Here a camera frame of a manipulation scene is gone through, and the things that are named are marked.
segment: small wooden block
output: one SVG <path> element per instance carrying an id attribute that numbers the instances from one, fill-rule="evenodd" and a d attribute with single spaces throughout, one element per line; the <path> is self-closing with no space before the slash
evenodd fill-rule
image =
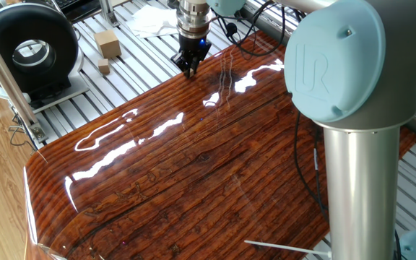
<path id="1" fill-rule="evenodd" d="M 110 73 L 110 66 L 108 64 L 108 58 L 99 60 L 97 65 L 99 66 L 100 73 L 105 74 L 105 75 Z"/>
<path id="2" fill-rule="evenodd" d="M 106 30 L 94 34 L 97 48 L 104 59 L 111 59 L 121 55 L 120 42 L 113 30 Z"/>

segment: lacquered wood panel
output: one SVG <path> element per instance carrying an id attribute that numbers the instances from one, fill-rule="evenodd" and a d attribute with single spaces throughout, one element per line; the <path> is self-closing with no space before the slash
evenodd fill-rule
<path id="1" fill-rule="evenodd" d="M 259 33 L 258 44 L 275 42 Z M 243 242 L 311 248 L 329 232 L 293 164 L 284 52 L 245 60 L 230 47 L 194 78 L 179 75 L 42 148 L 47 162 L 27 164 L 34 242 L 66 259 L 303 257 Z M 303 119 L 298 153 L 315 190 L 314 129 Z M 402 152 L 415 141 L 403 130 Z M 326 197 L 322 141 L 318 150 Z"/>

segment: metal rod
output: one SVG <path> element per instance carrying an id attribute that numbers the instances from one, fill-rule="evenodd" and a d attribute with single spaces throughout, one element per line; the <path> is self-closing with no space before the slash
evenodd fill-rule
<path id="1" fill-rule="evenodd" d="M 399 127 L 324 136 L 332 259 L 392 259 Z"/>
<path id="2" fill-rule="evenodd" d="M 27 124 L 31 126 L 38 122 L 35 114 L 32 112 L 30 106 L 28 105 L 26 99 L 23 97 L 22 91 L 20 90 L 18 84 L 15 82 L 14 77 L 12 76 L 9 68 L 4 62 L 0 54 L 0 85 L 6 91 L 7 96 L 11 100 L 15 109 L 17 110 L 20 118 Z"/>
<path id="3" fill-rule="evenodd" d="M 99 0 L 100 8 L 100 15 L 112 26 L 117 27 L 120 25 L 118 20 L 116 19 L 115 13 L 113 11 L 113 5 L 111 0 Z"/>
<path id="4" fill-rule="evenodd" d="M 315 254 L 319 256 L 332 257 L 331 252 L 314 251 L 314 250 L 308 250 L 308 249 L 303 249 L 303 248 L 296 248 L 293 246 L 281 246 L 281 245 L 276 245 L 276 244 L 271 244 L 271 243 L 262 243 L 262 242 L 255 242 L 255 241 L 249 241 L 249 240 L 245 240 L 244 242 L 252 244 L 252 245 L 257 245 L 257 246 L 267 246 L 267 247 L 272 247 L 272 248 L 280 248 L 280 249 L 285 249 L 285 250 L 298 251 L 298 252 L 303 252 L 307 254 Z"/>

